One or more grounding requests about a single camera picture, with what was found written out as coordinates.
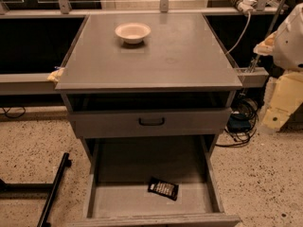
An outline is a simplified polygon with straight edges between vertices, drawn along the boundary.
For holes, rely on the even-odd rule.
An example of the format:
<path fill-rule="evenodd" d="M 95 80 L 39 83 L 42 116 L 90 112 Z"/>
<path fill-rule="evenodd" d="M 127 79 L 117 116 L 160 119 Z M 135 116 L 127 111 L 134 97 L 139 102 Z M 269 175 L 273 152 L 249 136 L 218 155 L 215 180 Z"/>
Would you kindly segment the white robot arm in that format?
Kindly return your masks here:
<path fill-rule="evenodd" d="M 254 52 L 272 56 L 284 70 L 276 80 L 261 125 L 279 131 L 303 103 L 303 4 L 294 7 L 278 29 L 257 44 Z"/>

